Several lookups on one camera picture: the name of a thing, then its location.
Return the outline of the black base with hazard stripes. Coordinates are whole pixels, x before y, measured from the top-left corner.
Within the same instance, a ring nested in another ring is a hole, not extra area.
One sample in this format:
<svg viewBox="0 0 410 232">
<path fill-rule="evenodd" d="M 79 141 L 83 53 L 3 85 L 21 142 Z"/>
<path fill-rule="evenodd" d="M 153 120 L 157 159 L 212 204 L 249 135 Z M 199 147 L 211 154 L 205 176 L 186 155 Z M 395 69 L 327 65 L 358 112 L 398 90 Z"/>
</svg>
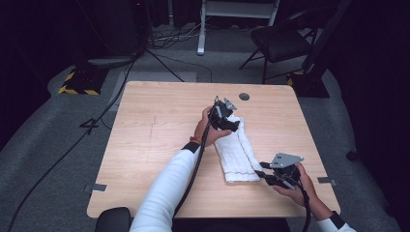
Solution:
<svg viewBox="0 0 410 232">
<path fill-rule="evenodd" d="M 97 96 L 102 92 L 107 74 L 108 69 L 91 68 L 85 71 L 73 68 L 58 93 Z"/>
</svg>

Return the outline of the person's dark lap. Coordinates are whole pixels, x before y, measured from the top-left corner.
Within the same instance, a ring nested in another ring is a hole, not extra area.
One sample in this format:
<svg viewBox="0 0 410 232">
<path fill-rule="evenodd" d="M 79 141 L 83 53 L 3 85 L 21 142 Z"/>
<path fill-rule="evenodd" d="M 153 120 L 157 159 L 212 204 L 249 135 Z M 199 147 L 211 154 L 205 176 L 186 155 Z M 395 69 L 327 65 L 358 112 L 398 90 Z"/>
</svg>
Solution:
<svg viewBox="0 0 410 232">
<path fill-rule="evenodd" d="M 290 232 L 284 218 L 174 219 L 172 232 Z"/>
</svg>

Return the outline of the black folding chair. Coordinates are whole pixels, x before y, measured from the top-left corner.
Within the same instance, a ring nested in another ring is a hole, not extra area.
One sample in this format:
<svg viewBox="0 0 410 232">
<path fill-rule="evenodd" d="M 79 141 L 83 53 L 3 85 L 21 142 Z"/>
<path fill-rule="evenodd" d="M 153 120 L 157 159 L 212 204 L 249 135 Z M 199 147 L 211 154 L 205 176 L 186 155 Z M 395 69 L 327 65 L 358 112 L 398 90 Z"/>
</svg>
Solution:
<svg viewBox="0 0 410 232">
<path fill-rule="evenodd" d="M 251 31 L 250 38 L 256 46 L 254 52 L 240 66 L 244 68 L 250 61 L 262 59 L 262 83 L 271 79 L 267 75 L 269 63 L 309 55 L 312 52 L 318 31 L 316 21 L 321 16 L 319 9 L 295 13 L 278 24 Z"/>
</svg>

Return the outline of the person's right hand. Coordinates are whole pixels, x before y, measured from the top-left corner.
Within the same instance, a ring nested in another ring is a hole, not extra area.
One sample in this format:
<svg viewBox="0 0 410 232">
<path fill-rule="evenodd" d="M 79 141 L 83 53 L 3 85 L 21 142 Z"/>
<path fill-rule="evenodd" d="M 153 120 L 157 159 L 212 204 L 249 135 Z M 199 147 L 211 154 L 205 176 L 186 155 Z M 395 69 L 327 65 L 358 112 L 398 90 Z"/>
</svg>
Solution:
<svg viewBox="0 0 410 232">
<path fill-rule="evenodd" d="M 314 188 L 313 182 L 309 175 L 306 173 L 303 165 L 301 163 L 296 163 L 296 167 L 299 169 L 301 174 L 300 181 L 304 190 L 309 197 L 309 208 L 312 215 L 317 221 L 321 221 L 330 218 L 334 213 L 330 210 L 318 197 L 316 190 Z M 273 189 L 279 194 L 290 197 L 296 204 L 306 207 L 304 196 L 299 188 L 296 189 L 286 189 L 279 186 L 273 186 Z"/>
</svg>

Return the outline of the black equipment cabinet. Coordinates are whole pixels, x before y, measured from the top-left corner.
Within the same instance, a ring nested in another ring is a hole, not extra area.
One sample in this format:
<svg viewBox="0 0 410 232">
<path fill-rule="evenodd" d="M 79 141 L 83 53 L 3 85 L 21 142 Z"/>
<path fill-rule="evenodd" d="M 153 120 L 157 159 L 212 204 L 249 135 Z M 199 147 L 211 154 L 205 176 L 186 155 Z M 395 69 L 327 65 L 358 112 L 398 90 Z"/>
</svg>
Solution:
<svg viewBox="0 0 410 232">
<path fill-rule="evenodd" d="M 118 55 L 141 51 L 148 22 L 145 0 L 93 0 L 102 38 Z"/>
</svg>

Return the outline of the white metal desk frame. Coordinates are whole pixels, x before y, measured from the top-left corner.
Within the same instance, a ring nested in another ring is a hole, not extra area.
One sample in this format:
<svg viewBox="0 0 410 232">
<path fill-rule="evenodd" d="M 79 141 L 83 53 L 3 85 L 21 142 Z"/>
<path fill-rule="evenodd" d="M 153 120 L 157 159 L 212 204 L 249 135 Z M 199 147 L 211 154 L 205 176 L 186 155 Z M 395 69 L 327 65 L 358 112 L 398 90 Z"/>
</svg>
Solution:
<svg viewBox="0 0 410 232">
<path fill-rule="evenodd" d="M 205 53 L 206 19 L 208 16 L 229 16 L 245 18 L 268 19 L 272 25 L 278 11 L 279 0 L 270 3 L 241 3 L 223 2 L 218 0 L 202 0 L 200 10 L 200 32 L 196 53 L 201 56 Z"/>
</svg>

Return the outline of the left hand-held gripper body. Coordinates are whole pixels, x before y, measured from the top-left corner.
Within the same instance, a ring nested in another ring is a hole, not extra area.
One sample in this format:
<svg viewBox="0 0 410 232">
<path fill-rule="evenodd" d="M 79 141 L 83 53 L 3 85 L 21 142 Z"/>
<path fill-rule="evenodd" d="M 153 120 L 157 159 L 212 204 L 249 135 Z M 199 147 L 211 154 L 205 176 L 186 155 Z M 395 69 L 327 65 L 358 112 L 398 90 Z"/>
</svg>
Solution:
<svg viewBox="0 0 410 232">
<path fill-rule="evenodd" d="M 237 107 L 229 100 L 221 101 L 219 97 L 214 100 L 214 105 L 209 114 L 209 122 L 215 130 L 222 130 L 229 127 L 228 117 L 232 115 Z"/>
</svg>

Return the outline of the black stand with base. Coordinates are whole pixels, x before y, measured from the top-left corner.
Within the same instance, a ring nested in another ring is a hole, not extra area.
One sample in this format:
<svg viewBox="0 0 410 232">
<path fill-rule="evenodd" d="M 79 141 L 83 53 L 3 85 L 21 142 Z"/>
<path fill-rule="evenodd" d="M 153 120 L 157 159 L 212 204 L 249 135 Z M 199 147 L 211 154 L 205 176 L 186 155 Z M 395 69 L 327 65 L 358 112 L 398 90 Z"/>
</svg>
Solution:
<svg viewBox="0 0 410 232">
<path fill-rule="evenodd" d="M 336 8 L 336 13 L 330 18 L 318 41 L 315 43 L 313 51 L 304 61 L 304 72 L 301 74 L 293 72 L 287 76 L 287 84 L 293 88 L 298 98 L 329 97 L 329 93 L 322 81 L 322 76 L 328 69 L 332 57 L 335 55 L 331 38 L 351 2 L 352 0 L 340 0 Z"/>
</svg>

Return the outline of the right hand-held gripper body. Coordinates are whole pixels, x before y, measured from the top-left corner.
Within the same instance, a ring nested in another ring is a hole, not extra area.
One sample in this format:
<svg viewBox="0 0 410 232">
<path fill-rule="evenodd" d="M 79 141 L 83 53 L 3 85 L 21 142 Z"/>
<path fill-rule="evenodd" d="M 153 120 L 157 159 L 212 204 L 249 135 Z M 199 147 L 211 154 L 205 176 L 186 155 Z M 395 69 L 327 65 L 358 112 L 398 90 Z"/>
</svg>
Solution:
<svg viewBox="0 0 410 232">
<path fill-rule="evenodd" d="M 274 171 L 274 176 L 288 189 L 294 189 L 300 180 L 300 172 L 296 163 L 303 161 L 304 158 L 285 153 L 277 153 L 269 164 Z"/>
</svg>

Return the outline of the person's left hand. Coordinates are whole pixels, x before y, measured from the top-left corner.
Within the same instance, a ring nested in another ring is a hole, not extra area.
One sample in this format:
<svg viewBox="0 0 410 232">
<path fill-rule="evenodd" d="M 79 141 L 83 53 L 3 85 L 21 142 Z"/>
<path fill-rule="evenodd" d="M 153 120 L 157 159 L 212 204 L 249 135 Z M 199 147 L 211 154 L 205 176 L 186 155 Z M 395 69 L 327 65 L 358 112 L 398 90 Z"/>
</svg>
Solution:
<svg viewBox="0 0 410 232">
<path fill-rule="evenodd" d="M 210 127 L 208 134 L 204 135 L 209 122 L 208 114 L 210 113 L 211 109 L 212 107 L 208 106 L 202 111 L 202 118 L 197 123 L 194 134 L 190 138 L 190 141 L 196 142 L 198 144 L 205 143 L 205 147 L 208 147 L 214 144 L 216 140 L 231 134 L 230 130 L 215 130 L 213 127 Z"/>
</svg>

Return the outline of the white towel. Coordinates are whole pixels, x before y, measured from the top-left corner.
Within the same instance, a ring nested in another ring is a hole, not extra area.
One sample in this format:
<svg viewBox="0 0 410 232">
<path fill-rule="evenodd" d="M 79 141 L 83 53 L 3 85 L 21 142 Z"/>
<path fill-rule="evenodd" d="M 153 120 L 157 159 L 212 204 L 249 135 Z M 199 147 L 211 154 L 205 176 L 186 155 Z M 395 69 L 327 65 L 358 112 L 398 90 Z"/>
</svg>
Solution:
<svg viewBox="0 0 410 232">
<path fill-rule="evenodd" d="M 261 171 L 262 167 L 246 135 L 245 120 L 236 116 L 229 116 L 228 120 L 238 122 L 238 129 L 215 142 L 225 182 L 258 182 L 260 178 L 256 172 Z"/>
</svg>

